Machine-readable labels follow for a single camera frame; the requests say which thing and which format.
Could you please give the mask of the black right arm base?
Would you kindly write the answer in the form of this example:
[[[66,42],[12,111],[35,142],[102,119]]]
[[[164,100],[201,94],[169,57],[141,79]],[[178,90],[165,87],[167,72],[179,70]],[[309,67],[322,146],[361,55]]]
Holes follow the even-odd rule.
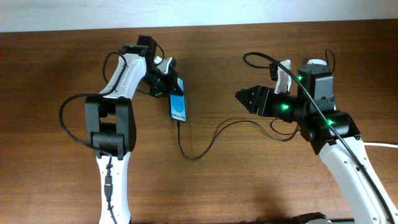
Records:
[[[332,221],[320,212],[293,217],[292,222],[293,224],[355,224],[354,221]]]

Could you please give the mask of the white power strip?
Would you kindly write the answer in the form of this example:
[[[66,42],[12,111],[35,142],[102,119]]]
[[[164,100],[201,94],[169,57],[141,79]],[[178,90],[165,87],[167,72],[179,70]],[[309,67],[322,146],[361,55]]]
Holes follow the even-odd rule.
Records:
[[[326,61],[321,60],[321,59],[310,59],[307,62],[307,65],[311,65],[311,64],[315,64],[315,65],[328,65]]]

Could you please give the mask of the blue screen smartphone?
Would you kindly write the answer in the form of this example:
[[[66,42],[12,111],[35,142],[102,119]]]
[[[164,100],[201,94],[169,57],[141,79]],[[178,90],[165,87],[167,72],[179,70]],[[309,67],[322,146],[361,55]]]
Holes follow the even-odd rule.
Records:
[[[177,121],[186,122],[187,112],[185,107],[184,82],[181,78],[177,78],[177,83],[183,91],[183,95],[170,95],[170,117]]]

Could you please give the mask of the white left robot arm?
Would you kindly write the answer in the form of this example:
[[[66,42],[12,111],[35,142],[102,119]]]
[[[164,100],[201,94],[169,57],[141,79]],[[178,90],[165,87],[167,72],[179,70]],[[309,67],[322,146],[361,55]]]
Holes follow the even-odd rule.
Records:
[[[147,84],[155,98],[183,96],[176,61],[156,56],[157,47],[147,35],[139,36],[135,45],[124,45],[117,52],[119,64],[106,87],[85,100],[86,135],[101,178],[100,223],[131,222],[127,172],[137,138],[132,108],[137,86]]]

